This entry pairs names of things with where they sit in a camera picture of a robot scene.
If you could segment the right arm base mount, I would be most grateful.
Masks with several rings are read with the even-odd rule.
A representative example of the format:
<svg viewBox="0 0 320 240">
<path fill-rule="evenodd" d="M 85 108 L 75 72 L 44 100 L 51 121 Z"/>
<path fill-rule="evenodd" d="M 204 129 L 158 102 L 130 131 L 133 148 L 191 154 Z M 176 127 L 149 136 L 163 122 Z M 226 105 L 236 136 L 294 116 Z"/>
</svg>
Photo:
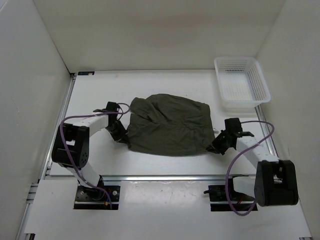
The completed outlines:
<svg viewBox="0 0 320 240">
<path fill-rule="evenodd" d="M 254 198 L 244 193 L 234 191 L 233 185 L 229 186 L 229 197 L 233 207 L 237 212 L 246 212 L 250 209 Z M 225 185 L 209 185 L 208 189 L 203 192 L 209 196 L 211 212 L 233 212 L 227 201 Z"/>
</svg>

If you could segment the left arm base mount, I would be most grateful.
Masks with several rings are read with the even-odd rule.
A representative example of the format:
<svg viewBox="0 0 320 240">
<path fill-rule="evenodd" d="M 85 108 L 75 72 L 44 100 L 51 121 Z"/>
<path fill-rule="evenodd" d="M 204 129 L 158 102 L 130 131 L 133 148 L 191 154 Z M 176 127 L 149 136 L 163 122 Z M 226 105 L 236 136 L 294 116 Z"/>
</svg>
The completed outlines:
<svg viewBox="0 0 320 240">
<path fill-rule="evenodd" d="M 108 196 L 103 191 L 78 185 L 75 193 L 73 209 L 112 211 L 118 210 L 121 186 L 105 185 L 103 188 L 109 194 L 111 204 L 109 203 Z"/>
</svg>

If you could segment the olive green shorts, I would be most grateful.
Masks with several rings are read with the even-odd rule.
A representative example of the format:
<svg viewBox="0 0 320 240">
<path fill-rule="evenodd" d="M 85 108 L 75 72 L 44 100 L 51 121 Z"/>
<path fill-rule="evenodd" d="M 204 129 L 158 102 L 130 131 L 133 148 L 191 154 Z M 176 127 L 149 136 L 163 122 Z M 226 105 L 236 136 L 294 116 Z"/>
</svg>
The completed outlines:
<svg viewBox="0 0 320 240">
<path fill-rule="evenodd" d="M 129 150 L 169 157 L 204 154 L 215 139 L 208 104 L 165 93 L 134 98 L 127 131 Z"/>
</svg>

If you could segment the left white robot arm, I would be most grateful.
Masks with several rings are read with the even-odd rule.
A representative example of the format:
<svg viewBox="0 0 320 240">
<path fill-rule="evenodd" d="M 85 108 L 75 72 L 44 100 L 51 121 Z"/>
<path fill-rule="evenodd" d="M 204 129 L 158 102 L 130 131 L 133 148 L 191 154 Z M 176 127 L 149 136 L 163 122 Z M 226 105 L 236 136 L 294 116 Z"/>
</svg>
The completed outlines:
<svg viewBox="0 0 320 240">
<path fill-rule="evenodd" d="M 89 164 L 90 137 L 106 130 L 115 142 L 129 144 L 128 131 L 118 117 L 126 113 L 121 103 L 110 102 L 93 114 L 66 117 L 59 125 L 51 159 L 70 171 L 93 200 L 103 198 L 105 188 L 102 177 Z"/>
</svg>

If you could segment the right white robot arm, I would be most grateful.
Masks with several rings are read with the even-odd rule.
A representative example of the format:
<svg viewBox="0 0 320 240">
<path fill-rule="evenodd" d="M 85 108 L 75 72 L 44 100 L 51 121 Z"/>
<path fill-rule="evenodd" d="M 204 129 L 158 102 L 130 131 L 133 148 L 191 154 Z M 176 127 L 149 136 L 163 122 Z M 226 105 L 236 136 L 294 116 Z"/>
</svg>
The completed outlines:
<svg viewBox="0 0 320 240">
<path fill-rule="evenodd" d="M 290 160 L 280 160 L 270 154 L 249 131 L 221 133 L 206 148 L 208 152 L 224 155 L 233 148 L 256 169 L 255 176 L 235 176 L 225 186 L 224 193 L 230 200 L 242 194 L 254 198 L 261 207 L 293 206 L 298 203 L 298 185 L 295 165 Z"/>
</svg>

